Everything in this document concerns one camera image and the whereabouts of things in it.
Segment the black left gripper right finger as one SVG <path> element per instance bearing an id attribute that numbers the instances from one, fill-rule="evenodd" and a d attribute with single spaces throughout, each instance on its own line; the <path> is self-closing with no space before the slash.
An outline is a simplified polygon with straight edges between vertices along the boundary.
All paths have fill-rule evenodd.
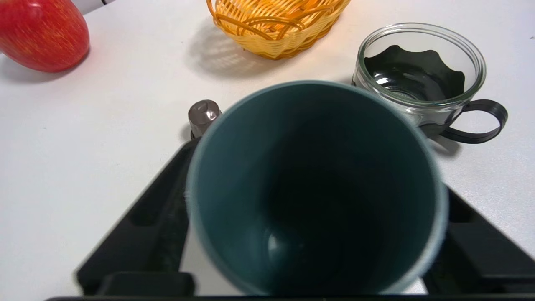
<path id="1" fill-rule="evenodd" d="M 533 295 L 534 260 L 456 192 L 439 255 L 423 277 L 429 295 Z"/>

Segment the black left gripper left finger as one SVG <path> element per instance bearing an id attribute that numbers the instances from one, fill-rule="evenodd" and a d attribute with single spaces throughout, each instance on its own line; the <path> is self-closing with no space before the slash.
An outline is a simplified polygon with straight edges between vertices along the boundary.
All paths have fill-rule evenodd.
<path id="1" fill-rule="evenodd" d="M 76 273 L 84 296 L 193 296 L 180 272 L 189 232 L 184 197 L 199 140 L 183 145 Z"/>

